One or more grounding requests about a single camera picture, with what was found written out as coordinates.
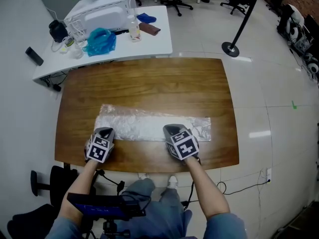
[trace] wooden table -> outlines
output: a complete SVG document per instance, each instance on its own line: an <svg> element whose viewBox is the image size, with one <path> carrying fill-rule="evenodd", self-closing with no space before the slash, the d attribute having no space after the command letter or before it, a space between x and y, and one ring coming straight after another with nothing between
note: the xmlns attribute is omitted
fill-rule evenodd
<svg viewBox="0 0 319 239"><path fill-rule="evenodd" d="M234 108L220 59L141 59L69 73L60 105L55 160L84 166L84 144L102 104L181 116L210 117L211 141L199 143L204 169L239 163ZM164 142L115 140L106 170L172 173L187 167Z"/></svg>

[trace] wall outlet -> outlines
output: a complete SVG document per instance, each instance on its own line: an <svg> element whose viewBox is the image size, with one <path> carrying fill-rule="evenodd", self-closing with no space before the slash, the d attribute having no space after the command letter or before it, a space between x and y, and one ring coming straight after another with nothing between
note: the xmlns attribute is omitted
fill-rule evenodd
<svg viewBox="0 0 319 239"><path fill-rule="evenodd" d="M271 180L272 180L272 178L271 178L271 168L267 168L267 171L266 171L266 181L269 181L270 180L270 182L267 182L267 184L269 184L269 183L271 183Z"/></svg>

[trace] plastic bottle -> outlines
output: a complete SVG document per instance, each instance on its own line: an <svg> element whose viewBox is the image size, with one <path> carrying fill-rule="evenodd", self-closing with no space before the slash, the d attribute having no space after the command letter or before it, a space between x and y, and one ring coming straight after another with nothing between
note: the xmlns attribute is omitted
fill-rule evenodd
<svg viewBox="0 0 319 239"><path fill-rule="evenodd" d="M132 42L139 42L141 40L141 32L138 21L134 15L128 16L129 33Z"/></svg>

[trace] green tape mark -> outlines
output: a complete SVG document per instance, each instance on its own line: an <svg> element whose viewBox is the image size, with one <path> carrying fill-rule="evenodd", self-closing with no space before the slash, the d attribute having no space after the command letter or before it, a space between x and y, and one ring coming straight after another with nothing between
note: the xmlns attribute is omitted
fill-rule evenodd
<svg viewBox="0 0 319 239"><path fill-rule="evenodd" d="M291 101L293 103L293 109L297 109L297 106L295 106L294 101Z"/></svg>

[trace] brown wallet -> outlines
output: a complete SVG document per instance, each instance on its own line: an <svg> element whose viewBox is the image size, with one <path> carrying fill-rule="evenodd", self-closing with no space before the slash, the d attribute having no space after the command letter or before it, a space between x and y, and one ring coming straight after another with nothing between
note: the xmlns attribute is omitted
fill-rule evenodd
<svg viewBox="0 0 319 239"><path fill-rule="evenodd" d="M153 25L150 25L150 24L147 24L144 22L141 22L139 24L139 26L140 26L141 31L144 31L144 32L151 34L151 35L157 35L158 32L160 32L160 29L157 28L156 26L153 26Z"/></svg>

